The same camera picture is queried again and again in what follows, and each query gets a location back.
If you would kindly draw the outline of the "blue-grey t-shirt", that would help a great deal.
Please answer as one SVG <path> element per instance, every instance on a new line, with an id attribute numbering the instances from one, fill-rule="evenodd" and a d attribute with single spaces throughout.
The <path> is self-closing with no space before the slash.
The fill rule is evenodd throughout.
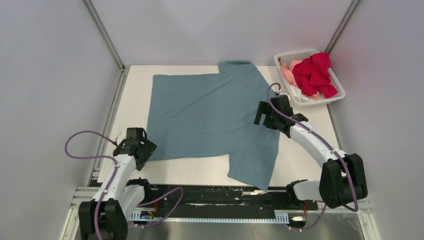
<path id="1" fill-rule="evenodd" d="M 250 61 L 222 61 L 218 73 L 156 74 L 147 137 L 151 161 L 228 155 L 228 176 L 267 190 L 280 133 L 254 123 L 269 84 Z"/>

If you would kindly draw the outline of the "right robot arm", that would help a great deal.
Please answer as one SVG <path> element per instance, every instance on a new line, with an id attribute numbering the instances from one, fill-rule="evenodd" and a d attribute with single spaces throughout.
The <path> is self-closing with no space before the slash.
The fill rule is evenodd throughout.
<path id="1" fill-rule="evenodd" d="M 305 201 L 317 201 L 331 209 L 359 210 L 358 201 L 368 196 L 368 189 L 364 163 L 358 154 L 347 154 L 332 146 L 303 114 L 293 112 L 287 95 L 259 102 L 254 124 L 261 122 L 298 143 L 321 168 L 319 180 L 297 180 L 287 185 L 285 201 L 290 208 L 298 209 Z"/>

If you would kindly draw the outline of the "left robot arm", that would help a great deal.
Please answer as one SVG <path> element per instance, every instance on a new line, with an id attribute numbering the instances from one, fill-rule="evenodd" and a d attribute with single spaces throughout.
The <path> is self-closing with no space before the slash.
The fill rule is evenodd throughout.
<path id="1" fill-rule="evenodd" d="M 113 167 L 92 199 L 78 208 L 83 240 L 125 240 L 137 205 L 147 207 L 153 201 L 148 180 L 131 180 L 130 175 L 145 166 L 157 146 L 148 140 L 142 127 L 128 128 L 114 144 L 116 148 L 109 156 Z"/>

